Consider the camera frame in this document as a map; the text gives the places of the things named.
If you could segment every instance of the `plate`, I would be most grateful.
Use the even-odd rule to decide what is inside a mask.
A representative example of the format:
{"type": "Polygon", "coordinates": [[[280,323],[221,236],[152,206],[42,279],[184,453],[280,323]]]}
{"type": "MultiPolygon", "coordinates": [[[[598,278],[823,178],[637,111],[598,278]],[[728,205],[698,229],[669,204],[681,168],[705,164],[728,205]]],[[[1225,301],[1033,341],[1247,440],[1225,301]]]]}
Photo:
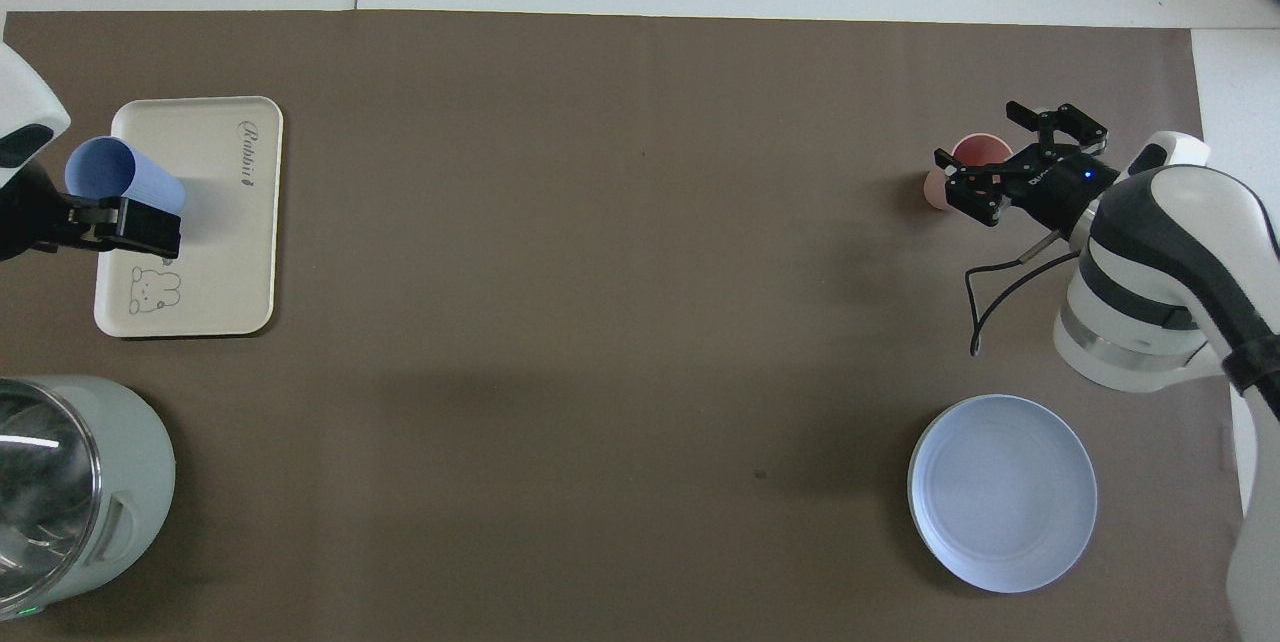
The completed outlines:
{"type": "Polygon", "coordinates": [[[943,411],[916,442],[908,478],[924,544],[991,592],[1053,582],[1093,535],[1088,451],[1052,411],[1020,396],[973,396],[943,411]]]}

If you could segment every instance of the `kettle handle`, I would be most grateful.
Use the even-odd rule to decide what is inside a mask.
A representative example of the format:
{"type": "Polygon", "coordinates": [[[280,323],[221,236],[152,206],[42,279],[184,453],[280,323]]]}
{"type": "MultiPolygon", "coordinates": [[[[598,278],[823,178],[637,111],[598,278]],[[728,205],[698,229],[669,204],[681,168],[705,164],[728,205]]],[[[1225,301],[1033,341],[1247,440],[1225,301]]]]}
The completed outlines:
{"type": "Polygon", "coordinates": [[[93,550],[84,559],[86,564],[109,564],[119,561],[133,549],[138,538],[138,508],[128,491],[111,492],[106,504],[106,519],[102,533],[93,550]]]}

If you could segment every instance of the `rabbit logo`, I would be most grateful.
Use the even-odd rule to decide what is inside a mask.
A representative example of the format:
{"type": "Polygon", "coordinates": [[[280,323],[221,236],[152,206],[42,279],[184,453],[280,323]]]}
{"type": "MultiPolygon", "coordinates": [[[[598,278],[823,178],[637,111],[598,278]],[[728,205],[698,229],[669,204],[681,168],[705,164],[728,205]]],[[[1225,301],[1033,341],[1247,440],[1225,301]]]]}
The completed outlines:
{"type": "Polygon", "coordinates": [[[182,301],[182,278],[174,272],[156,272],[154,269],[133,267],[133,286],[129,290],[129,315],[172,308],[182,301]]]}

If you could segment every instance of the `electric kettle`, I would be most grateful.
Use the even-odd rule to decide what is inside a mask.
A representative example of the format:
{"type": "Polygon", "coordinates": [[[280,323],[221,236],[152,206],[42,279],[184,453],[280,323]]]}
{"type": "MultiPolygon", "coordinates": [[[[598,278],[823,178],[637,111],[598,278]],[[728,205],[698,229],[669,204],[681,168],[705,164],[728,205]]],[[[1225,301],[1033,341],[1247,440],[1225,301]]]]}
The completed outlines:
{"type": "Polygon", "coordinates": [[[160,532],[173,445],[108,379],[0,379],[0,620],[106,584],[160,532]]]}

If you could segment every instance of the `beige tray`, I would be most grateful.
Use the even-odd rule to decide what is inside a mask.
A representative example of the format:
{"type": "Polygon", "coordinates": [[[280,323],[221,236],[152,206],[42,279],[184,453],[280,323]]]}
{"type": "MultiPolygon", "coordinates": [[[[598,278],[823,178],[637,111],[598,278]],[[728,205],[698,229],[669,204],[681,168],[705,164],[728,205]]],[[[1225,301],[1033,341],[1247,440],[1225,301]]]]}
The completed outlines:
{"type": "Polygon", "coordinates": [[[132,101],[111,136],[187,188],[178,260],[99,256],[93,318],[115,338],[248,335],[271,317],[284,118],[269,98],[132,101]]]}

